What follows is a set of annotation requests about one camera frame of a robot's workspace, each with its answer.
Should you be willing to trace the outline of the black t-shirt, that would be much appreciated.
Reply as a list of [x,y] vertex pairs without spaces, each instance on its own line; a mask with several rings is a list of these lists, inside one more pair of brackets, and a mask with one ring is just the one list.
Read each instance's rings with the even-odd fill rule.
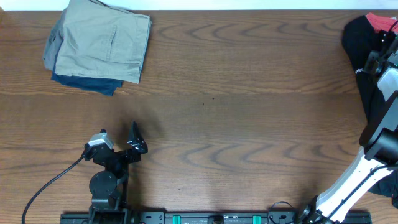
[[[381,48],[377,35],[378,32],[375,32],[366,19],[366,15],[364,15],[345,25],[342,36],[342,45],[355,72],[357,86],[368,123],[385,104],[382,93],[376,88],[376,82],[370,74],[363,71],[369,53],[372,50],[379,51]],[[370,192],[391,197],[393,206],[396,206],[397,170],[377,182],[374,187],[370,188]]]

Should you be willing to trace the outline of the folded grey garment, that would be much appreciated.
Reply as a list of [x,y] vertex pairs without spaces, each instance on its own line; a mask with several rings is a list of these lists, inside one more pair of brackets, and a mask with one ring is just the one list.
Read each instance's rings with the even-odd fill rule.
[[61,13],[59,20],[55,23],[52,30],[50,31],[50,35],[47,38],[42,57],[44,62],[44,67],[47,70],[53,70],[56,61],[56,56],[63,42],[63,23],[65,20],[66,13],[67,9],[64,9]]

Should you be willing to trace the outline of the folded navy blue garment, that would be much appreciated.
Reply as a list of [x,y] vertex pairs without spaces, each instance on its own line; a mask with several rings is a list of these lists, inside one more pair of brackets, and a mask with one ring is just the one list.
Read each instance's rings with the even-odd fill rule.
[[95,91],[103,95],[113,96],[116,89],[122,87],[123,84],[123,81],[115,79],[57,75],[53,71],[54,65],[54,59],[44,59],[45,68],[52,71],[52,80],[65,86],[79,88],[81,90]]

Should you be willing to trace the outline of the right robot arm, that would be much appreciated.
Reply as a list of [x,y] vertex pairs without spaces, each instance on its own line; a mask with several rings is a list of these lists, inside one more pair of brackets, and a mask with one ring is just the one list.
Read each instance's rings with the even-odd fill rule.
[[293,223],[370,223],[369,213],[353,212],[351,207],[374,184],[397,170],[397,34],[385,32],[381,46],[370,52],[364,71],[376,82],[385,104],[361,133],[354,161]]

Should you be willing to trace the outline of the red t-shirt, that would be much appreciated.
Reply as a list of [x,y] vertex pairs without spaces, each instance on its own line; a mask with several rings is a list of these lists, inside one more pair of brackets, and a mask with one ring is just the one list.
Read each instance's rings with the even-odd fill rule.
[[397,33],[397,17],[377,16],[373,13],[366,14],[366,19],[373,27],[375,32],[393,31]]

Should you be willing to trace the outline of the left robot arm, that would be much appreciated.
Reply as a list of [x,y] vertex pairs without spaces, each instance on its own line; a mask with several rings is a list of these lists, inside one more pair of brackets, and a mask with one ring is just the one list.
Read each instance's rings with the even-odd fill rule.
[[92,194],[89,223],[138,222],[127,208],[129,165],[141,161],[141,156],[148,153],[148,147],[135,121],[131,124],[127,143],[131,146],[129,149],[115,151],[114,141],[102,129],[85,144],[84,160],[92,160],[104,167],[104,171],[96,173],[89,183]]

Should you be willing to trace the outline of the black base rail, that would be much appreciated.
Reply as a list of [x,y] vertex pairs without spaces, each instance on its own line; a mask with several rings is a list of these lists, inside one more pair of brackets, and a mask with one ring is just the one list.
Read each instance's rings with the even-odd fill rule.
[[142,212],[131,215],[129,220],[123,220],[124,214],[94,215],[77,213],[63,214],[61,224],[89,223],[138,223],[138,224],[268,224],[293,223],[294,212],[270,213],[164,213]]

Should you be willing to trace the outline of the folded khaki pants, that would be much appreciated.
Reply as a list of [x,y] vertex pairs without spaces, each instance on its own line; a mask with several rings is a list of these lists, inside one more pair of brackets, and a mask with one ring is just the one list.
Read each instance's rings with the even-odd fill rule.
[[139,83],[151,25],[147,15],[100,1],[70,1],[54,72]]

